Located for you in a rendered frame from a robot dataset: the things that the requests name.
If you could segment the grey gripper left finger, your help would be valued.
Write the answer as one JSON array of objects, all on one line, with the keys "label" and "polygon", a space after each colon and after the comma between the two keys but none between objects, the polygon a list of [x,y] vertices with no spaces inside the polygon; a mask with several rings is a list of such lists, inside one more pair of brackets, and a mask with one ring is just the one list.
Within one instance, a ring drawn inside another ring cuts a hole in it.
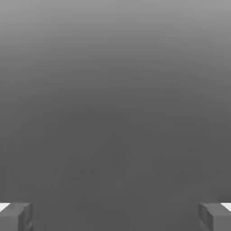
[{"label": "grey gripper left finger", "polygon": [[0,231],[33,231],[33,204],[0,202]]}]

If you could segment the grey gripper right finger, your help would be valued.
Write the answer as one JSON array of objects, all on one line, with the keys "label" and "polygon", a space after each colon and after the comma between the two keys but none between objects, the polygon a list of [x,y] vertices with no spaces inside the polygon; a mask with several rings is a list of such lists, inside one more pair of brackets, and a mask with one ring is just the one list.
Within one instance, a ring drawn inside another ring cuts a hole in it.
[{"label": "grey gripper right finger", "polygon": [[201,231],[231,231],[231,203],[199,203]]}]

